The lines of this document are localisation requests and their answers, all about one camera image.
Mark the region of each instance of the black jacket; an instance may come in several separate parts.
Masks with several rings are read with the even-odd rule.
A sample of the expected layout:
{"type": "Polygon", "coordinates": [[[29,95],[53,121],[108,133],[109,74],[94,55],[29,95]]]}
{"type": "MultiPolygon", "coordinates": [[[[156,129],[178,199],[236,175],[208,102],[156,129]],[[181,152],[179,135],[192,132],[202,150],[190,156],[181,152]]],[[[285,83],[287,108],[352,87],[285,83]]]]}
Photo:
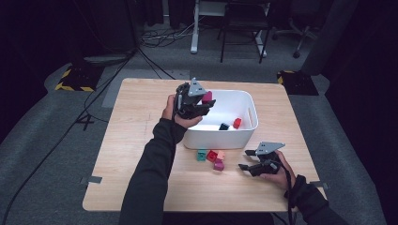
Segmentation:
{"type": "MultiPolygon", "coordinates": [[[[172,121],[161,119],[154,127],[154,138],[144,149],[130,180],[122,204],[119,224],[156,225],[162,223],[167,182],[179,143],[187,130],[172,121]]],[[[296,205],[308,224],[346,224],[333,210],[314,185],[298,176],[291,191],[291,203],[296,205]]]]}

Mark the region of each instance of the person's left hand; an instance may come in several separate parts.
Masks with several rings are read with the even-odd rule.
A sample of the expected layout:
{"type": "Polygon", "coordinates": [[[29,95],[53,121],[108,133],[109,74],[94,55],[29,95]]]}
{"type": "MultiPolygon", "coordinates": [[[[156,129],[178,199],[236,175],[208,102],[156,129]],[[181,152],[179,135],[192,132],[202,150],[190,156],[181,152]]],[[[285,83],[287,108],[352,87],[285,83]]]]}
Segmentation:
{"type": "MultiPolygon", "coordinates": [[[[173,108],[176,95],[170,95],[167,98],[166,108],[163,110],[161,118],[171,120],[173,116],[173,108]]],[[[176,123],[180,124],[184,128],[190,128],[197,125],[203,119],[202,116],[195,117],[193,119],[183,119],[178,114],[175,116],[176,123]]]]}

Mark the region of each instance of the wooden table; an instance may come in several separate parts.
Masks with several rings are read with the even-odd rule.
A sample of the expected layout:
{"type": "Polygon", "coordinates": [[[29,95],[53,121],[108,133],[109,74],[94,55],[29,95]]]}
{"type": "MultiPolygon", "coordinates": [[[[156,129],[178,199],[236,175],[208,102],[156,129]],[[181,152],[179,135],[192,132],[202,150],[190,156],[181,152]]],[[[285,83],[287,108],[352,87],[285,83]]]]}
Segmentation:
{"type": "MultiPolygon", "coordinates": [[[[284,191],[238,167],[250,163],[244,150],[264,142],[285,143],[281,148],[295,174],[318,181],[288,96],[279,84],[199,81],[205,89],[243,90],[252,95],[259,126],[245,149],[227,149],[222,172],[209,161],[196,160],[196,150],[179,143],[169,179],[165,211],[271,211],[287,210],[284,191]]],[[[83,207],[88,211],[119,211],[125,191],[145,144],[153,138],[168,95],[183,81],[125,79],[107,127],[92,173],[102,177],[89,183],[83,207]]]]}

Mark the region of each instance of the black cable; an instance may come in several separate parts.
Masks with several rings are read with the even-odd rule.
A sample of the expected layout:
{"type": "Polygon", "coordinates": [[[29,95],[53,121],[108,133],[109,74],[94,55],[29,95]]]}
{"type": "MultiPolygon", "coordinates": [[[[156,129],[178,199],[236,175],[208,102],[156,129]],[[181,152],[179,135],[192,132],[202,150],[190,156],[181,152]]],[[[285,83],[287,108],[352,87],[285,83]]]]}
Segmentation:
{"type": "Polygon", "coordinates": [[[145,61],[149,64],[149,66],[156,73],[156,75],[161,79],[161,75],[159,75],[159,73],[156,71],[156,69],[153,68],[152,64],[149,63],[149,60],[143,55],[143,53],[141,51],[140,51],[140,54],[144,57],[145,61]]]}
{"type": "Polygon", "coordinates": [[[271,161],[272,163],[279,164],[283,169],[284,173],[286,174],[286,180],[287,180],[287,214],[289,217],[289,224],[294,225],[295,222],[293,221],[292,217],[292,204],[291,204],[291,199],[290,199],[290,194],[292,192],[292,180],[290,176],[290,172],[284,167],[284,165],[281,162],[278,161],[271,161]]]}
{"type": "Polygon", "coordinates": [[[155,62],[153,62],[140,48],[138,49],[138,51],[141,53],[141,55],[146,58],[149,62],[151,62],[153,65],[155,65],[157,68],[159,68],[164,74],[166,74],[167,76],[169,76],[171,79],[175,80],[176,78],[174,78],[172,75],[170,75],[168,72],[166,72],[162,67],[160,67],[158,64],[156,64],[155,62]]]}
{"type": "MultiPolygon", "coordinates": [[[[115,75],[113,76],[113,78],[111,79],[111,81],[115,78],[115,76],[120,72],[120,70],[129,62],[129,60],[126,60],[116,71],[115,75]]],[[[79,119],[81,118],[81,116],[86,112],[86,110],[98,99],[98,97],[100,96],[100,94],[105,90],[106,88],[103,88],[99,94],[88,104],[88,106],[86,108],[84,108],[84,110],[77,116],[77,118],[75,119],[75,121],[68,127],[67,131],[65,131],[65,133],[62,135],[62,137],[58,140],[58,142],[55,144],[55,146],[47,153],[47,155],[41,160],[41,162],[38,164],[38,166],[36,166],[36,168],[28,175],[28,177],[23,181],[23,183],[20,185],[20,187],[18,188],[17,192],[14,194],[14,196],[12,197],[11,201],[8,204],[8,207],[6,209],[6,213],[4,214],[3,217],[3,222],[2,225],[6,225],[6,221],[7,221],[7,217],[8,217],[8,213],[11,209],[11,206],[13,205],[14,201],[17,199],[19,193],[21,192],[21,190],[23,189],[23,187],[26,185],[26,183],[33,177],[33,175],[36,173],[36,171],[41,167],[41,165],[44,163],[44,161],[51,155],[51,153],[56,149],[56,147],[65,139],[65,137],[68,135],[68,133],[70,132],[70,130],[73,128],[73,126],[76,124],[76,122],[79,121],[79,119]]]]}

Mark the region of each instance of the white plastic bin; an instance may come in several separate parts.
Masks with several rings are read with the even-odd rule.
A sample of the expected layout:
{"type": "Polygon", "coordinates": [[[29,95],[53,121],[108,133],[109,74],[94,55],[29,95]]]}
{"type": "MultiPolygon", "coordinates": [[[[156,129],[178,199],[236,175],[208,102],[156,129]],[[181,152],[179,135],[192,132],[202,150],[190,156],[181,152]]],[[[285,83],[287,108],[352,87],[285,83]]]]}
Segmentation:
{"type": "Polygon", "coordinates": [[[258,126],[252,96],[239,90],[207,91],[212,92],[216,103],[198,125],[187,130],[182,142],[191,149],[244,148],[258,126]],[[234,129],[237,118],[242,121],[240,127],[234,129]],[[222,123],[229,125],[229,129],[219,130],[222,123]]]}

